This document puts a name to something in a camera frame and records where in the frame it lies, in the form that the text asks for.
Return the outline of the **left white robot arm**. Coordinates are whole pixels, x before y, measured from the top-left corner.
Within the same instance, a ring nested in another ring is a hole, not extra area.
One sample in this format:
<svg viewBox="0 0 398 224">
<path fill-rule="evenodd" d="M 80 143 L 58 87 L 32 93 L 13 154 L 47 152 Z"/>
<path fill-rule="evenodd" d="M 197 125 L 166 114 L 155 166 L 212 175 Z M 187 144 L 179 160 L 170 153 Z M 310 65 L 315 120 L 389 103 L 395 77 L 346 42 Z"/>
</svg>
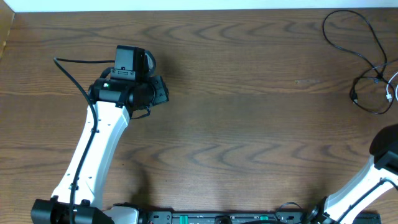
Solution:
<svg viewBox="0 0 398 224">
<path fill-rule="evenodd" d="M 68 169 L 49 200 L 37 199 L 30 212 L 33 223 L 145 223 L 140 211 L 126 204 L 103 210 L 106 178 L 116 146 L 133 113 L 166 103 L 169 91 L 155 74 L 149 50 L 119 45 L 111 67 L 85 91 L 85 126 Z"/>
</svg>

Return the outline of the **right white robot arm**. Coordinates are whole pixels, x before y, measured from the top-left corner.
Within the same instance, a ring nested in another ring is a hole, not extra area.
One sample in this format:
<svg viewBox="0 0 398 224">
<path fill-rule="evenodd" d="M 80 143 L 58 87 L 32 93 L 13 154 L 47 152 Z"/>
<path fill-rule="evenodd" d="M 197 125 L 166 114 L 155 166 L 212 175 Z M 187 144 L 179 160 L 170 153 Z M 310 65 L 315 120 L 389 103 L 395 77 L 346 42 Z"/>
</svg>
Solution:
<svg viewBox="0 0 398 224">
<path fill-rule="evenodd" d="M 304 223 L 353 223 L 375 199 L 397 188 L 397 125 L 381 129 L 364 167 L 339 191 L 325 197 Z"/>
</svg>

